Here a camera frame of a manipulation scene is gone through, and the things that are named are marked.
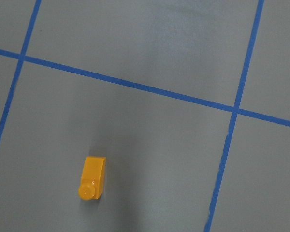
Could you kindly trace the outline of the orange trapezoid block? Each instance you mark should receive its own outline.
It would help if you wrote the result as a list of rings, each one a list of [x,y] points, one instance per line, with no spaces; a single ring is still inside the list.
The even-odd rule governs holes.
[[[88,156],[85,159],[78,189],[82,200],[98,200],[104,190],[106,157]]]

